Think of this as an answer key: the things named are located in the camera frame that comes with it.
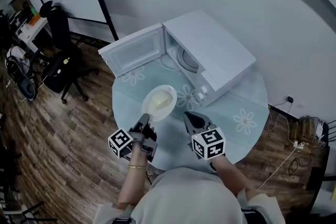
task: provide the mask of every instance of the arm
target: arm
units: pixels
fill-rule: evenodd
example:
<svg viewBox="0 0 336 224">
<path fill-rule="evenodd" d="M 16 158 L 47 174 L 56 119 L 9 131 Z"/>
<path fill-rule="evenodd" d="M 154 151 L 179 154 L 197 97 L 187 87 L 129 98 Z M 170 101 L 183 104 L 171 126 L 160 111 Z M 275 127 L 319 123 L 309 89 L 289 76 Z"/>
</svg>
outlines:
<svg viewBox="0 0 336 224">
<path fill-rule="evenodd" d="M 140 143 L 133 143 L 130 165 L 147 166 L 147 152 L 141 150 Z M 146 169 L 129 168 L 126 180 L 118 197 L 118 209 L 125 210 L 127 205 L 137 205 L 144 195 Z"/>
<path fill-rule="evenodd" d="M 247 200 L 250 200 L 257 195 L 252 182 L 224 155 L 213 158 L 212 163 L 224 185 L 235 196 L 237 196 L 242 189 L 245 189 Z"/>
</svg>

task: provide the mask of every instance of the flower pattern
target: flower pattern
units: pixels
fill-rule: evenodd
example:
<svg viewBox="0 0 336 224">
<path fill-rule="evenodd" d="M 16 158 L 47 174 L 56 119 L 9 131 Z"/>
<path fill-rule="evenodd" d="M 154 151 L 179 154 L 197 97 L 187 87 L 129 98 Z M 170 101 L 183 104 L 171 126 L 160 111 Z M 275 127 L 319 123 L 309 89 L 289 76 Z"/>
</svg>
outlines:
<svg viewBox="0 0 336 224">
<path fill-rule="evenodd" d="M 257 123 L 252 121 L 253 117 L 253 112 L 250 112 L 246 115 L 245 109 L 240 109 L 240 116 L 233 117 L 233 120 L 239 123 L 236 127 L 236 131 L 241 132 L 242 130 L 244 130 L 245 134 L 249 135 L 251 133 L 250 128 L 257 127 Z"/>
<path fill-rule="evenodd" d="M 122 82 L 130 81 L 130 84 L 132 86 L 136 85 L 137 80 L 143 80 L 145 79 L 145 75 L 141 72 L 145 69 L 144 66 L 140 66 L 138 68 L 135 68 L 131 70 L 130 72 L 127 72 L 121 79 Z"/>
<path fill-rule="evenodd" d="M 176 106 L 178 108 L 181 108 L 183 106 L 187 106 L 187 110 L 193 111 L 194 105 L 199 105 L 198 101 L 194 97 L 194 90 L 190 89 L 190 86 L 188 84 L 183 85 L 183 92 L 176 91 L 177 92 L 177 98 L 179 99 L 176 103 Z"/>
</svg>

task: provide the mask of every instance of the microwave knob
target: microwave knob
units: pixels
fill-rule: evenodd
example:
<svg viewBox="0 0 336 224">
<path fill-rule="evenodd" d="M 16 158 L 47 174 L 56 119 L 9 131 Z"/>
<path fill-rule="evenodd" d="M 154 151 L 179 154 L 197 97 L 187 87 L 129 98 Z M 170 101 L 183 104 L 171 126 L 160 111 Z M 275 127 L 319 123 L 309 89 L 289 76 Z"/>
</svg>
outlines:
<svg viewBox="0 0 336 224">
<path fill-rule="evenodd" d="M 204 95 L 208 93 L 208 90 L 206 89 L 205 86 L 201 86 L 201 91 L 203 92 Z"/>
<path fill-rule="evenodd" d="M 202 95 L 200 92 L 197 93 L 197 96 L 200 100 L 203 100 L 204 99 L 204 95 Z"/>
</svg>

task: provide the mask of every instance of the white shirt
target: white shirt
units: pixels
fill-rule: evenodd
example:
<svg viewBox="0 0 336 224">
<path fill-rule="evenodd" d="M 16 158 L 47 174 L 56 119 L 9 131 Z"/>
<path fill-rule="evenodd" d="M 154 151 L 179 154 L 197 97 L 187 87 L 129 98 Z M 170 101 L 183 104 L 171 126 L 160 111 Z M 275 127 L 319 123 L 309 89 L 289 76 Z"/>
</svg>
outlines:
<svg viewBox="0 0 336 224">
<path fill-rule="evenodd" d="M 247 201 L 245 190 L 236 198 L 216 175 L 176 168 L 157 177 L 131 211 L 99 206 L 93 224 L 110 223 L 122 215 L 130 215 L 136 224 L 245 224 L 242 208 L 257 209 L 266 223 L 285 223 L 276 198 L 259 194 Z"/>
</svg>

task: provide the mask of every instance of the microwave door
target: microwave door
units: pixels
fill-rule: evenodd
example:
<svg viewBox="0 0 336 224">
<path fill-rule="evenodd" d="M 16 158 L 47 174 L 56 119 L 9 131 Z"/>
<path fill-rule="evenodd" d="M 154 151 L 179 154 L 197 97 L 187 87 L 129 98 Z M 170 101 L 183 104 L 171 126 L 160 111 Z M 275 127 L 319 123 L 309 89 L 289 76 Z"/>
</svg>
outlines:
<svg viewBox="0 0 336 224">
<path fill-rule="evenodd" d="M 98 50 L 116 77 L 160 57 L 165 52 L 163 27 L 153 25 Z"/>
</svg>

